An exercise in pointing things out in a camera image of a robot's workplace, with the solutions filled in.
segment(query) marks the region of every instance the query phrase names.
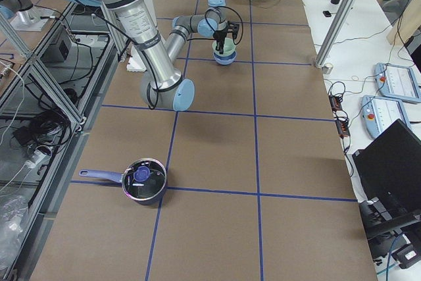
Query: table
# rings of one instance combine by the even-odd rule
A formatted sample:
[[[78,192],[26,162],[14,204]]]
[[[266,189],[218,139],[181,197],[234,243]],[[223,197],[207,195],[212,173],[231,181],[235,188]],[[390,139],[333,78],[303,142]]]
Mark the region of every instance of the table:
[[[333,17],[326,18],[322,11],[329,10],[331,13],[335,13],[339,5],[331,4],[330,0],[303,0],[303,3],[307,19],[309,20],[314,46],[318,51],[320,49],[318,44],[322,44],[333,21]],[[346,93],[342,103],[343,109],[347,112],[349,118],[355,118],[350,127],[351,146],[349,158],[356,150],[364,149],[372,142],[372,138],[369,136],[359,112],[362,96],[374,95],[378,90],[374,79],[367,78],[367,76],[374,74],[375,64],[391,63],[412,66],[417,81],[421,82],[421,73],[413,65],[407,50],[401,50],[400,46],[393,46],[387,41],[386,36],[391,29],[392,26],[376,0],[356,0],[335,42],[351,38],[364,39],[335,44],[326,59],[326,62],[334,65],[331,74],[324,75],[326,89],[330,88],[332,82],[340,81],[345,84],[347,91],[357,92]],[[333,93],[342,91],[343,86],[337,85]],[[405,110],[410,121],[419,121],[421,119],[421,105],[405,103]],[[413,124],[412,131],[421,138],[421,126],[419,124]],[[353,176],[353,187],[358,200],[364,201],[366,196],[356,172]],[[381,271],[383,268],[385,268],[385,265],[377,267],[376,270]],[[390,280],[418,280],[420,274],[421,265],[419,264],[407,270],[395,267],[391,269]],[[383,280],[385,276],[382,274],[378,278]]]
[[[153,1],[163,35],[207,2]],[[148,110],[118,67],[31,280],[376,279],[301,0],[226,2],[245,21],[237,61],[186,46],[189,111]],[[146,156],[168,169],[152,207],[77,175]]]

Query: clear plastic bag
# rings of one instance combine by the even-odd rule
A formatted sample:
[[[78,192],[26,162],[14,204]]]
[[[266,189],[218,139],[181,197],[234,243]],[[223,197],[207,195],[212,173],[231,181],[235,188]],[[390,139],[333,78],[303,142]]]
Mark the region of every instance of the clear plastic bag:
[[[27,216],[28,201],[24,196],[0,197],[0,271],[9,268],[19,254]]]

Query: saucepan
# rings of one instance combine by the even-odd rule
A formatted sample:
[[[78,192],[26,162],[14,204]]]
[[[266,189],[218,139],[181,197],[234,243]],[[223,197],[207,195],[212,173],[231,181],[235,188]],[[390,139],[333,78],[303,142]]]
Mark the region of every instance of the saucepan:
[[[142,205],[161,200],[168,185],[165,167],[152,158],[143,158],[132,163],[124,174],[118,172],[82,169],[79,176],[108,179],[122,184],[124,193]]]

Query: blue and white control panel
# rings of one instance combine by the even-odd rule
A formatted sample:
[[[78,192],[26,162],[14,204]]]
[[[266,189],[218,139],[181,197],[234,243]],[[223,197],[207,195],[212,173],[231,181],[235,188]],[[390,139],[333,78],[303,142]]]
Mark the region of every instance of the blue and white control panel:
[[[378,137],[398,118],[411,128],[403,102],[399,99],[365,95],[362,97],[361,108],[368,133],[373,138]]]
[[[421,103],[421,92],[411,67],[378,63],[376,81],[385,97]]]

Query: blue lid knob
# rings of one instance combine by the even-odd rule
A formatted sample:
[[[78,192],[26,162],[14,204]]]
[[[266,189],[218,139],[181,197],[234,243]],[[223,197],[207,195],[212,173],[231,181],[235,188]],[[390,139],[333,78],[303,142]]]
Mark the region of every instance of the blue lid knob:
[[[134,179],[137,182],[144,182],[148,180],[149,176],[151,175],[151,171],[146,166],[140,166],[135,172],[134,172]]]

